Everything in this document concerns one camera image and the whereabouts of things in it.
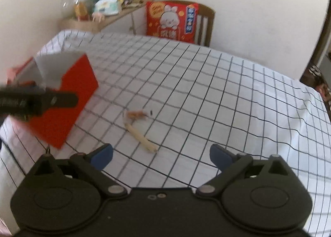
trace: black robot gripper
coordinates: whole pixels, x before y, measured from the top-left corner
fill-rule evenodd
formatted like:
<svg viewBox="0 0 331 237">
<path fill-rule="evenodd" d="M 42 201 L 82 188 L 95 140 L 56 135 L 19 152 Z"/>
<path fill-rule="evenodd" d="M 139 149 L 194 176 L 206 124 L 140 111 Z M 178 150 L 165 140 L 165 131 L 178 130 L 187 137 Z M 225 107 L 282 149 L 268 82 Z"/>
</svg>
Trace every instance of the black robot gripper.
<svg viewBox="0 0 331 237">
<path fill-rule="evenodd" d="M 67 160 L 42 155 L 11 200 L 16 237 L 309 236 L 309 193 L 279 155 L 254 160 L 219 145 L 210 149 L 221 173 L 190 188 L 133 188 L 100 170 L 112 158 L 103 145 Z"/>
</svg>

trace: patterned fabric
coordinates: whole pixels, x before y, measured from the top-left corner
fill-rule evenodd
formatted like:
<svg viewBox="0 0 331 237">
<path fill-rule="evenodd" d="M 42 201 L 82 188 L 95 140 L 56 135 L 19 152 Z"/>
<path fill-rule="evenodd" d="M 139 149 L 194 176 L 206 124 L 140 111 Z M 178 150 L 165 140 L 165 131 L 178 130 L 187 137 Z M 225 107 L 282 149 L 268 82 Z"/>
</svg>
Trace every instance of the patterned fabric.
<svg viewBox="0 0 331 237">
<path fill-rule="evenodd" d="M 305 230 L 330 235 L 331 124 L 314 89 L 227 53 L 167 39 L 67 30 L 40 53 L 63 50 L 87 52 L 100 87 L 62 149 L 51 147 L 56 158 L 109 142 L 114 158 L 103 172 L 127 188 L 196 188 L 219 174 L 209 159 L 212 143 L 256 159 L 277 153 L 313 199 Z M 156 154 L 125 131 L 123 111 L 142 108 L 153 116 L 133 126 L 159 146 Z M 47 144 L 10 119 L 0 136 L 7 144 L 0 178 L 13 193 Z"/>
</svg>

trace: wooden countertop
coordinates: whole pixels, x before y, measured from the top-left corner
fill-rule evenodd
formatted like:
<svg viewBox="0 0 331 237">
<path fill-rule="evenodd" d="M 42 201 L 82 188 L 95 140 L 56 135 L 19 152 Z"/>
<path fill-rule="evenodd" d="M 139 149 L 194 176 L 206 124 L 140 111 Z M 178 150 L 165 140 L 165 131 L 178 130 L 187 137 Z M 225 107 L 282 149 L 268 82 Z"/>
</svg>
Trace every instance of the wooden countertop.
<svg viewBox="0 0 331 237">
<path fill-rule="evenodd" d="M 100 23 L 98 22 L 92 22 L 92 21 L 77 21 L 76 19 L 64 19 L 60 21 L 60 29 L 77 29 L 81 31 L 86 32 L 92 32 L 92 33 L 99 33 L 103 28 L 110 25 L 111 23 L 117 21 L 118 19 L 124 17 L 127 14 L 130 14 L 131 12 L 143 7 L 146 5 L 147 1 L 153 1 L 153 0 L 143 0 L 144 2 L 141 4 L 140 7 L 135 8 L 125 8 L 123 9 L 119 14 L 114 16 L 106 17 L 106 19 Z"/>
</svg>

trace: blue label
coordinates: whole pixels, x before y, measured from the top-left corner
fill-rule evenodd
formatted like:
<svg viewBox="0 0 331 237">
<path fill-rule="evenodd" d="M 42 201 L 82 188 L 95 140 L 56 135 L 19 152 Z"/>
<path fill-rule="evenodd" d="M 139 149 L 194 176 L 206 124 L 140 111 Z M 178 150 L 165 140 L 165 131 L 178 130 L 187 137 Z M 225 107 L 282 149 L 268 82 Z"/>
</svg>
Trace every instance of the blue label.
<svg viewBox="0 0 331 237">
<path fill-rule="evenodd" d="M 193 32 L 195 8 L 186 7 L 185 33 Z"/>
</svg>

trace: blue gripper pad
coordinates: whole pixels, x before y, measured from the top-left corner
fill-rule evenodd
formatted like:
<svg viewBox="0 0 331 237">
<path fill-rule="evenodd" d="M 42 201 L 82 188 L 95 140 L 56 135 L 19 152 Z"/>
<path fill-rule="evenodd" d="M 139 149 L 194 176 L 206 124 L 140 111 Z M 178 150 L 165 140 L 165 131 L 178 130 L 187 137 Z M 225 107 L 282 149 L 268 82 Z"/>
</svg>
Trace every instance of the blue gripper pad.
<svg viewBox="0 0 331 237">
<path fill-rule="evenodd" d="M 221 147 L 218 144 L 211 145 L 209 157 L 211 162 L 214 163 L 216 167 L 221 171 L 224 171 L 237 160 L 236 155 L 234 155 L 230 151 L 227 151 L 225 148 Z"/>
<path fill-rule="evenodd" d="M 113 159 L 113 147 L 111 144 L 104 144 L 92 153 L 90 153 L 90 163 L 91 165 L 101 171 L 108 163 Z"/>
</svg>

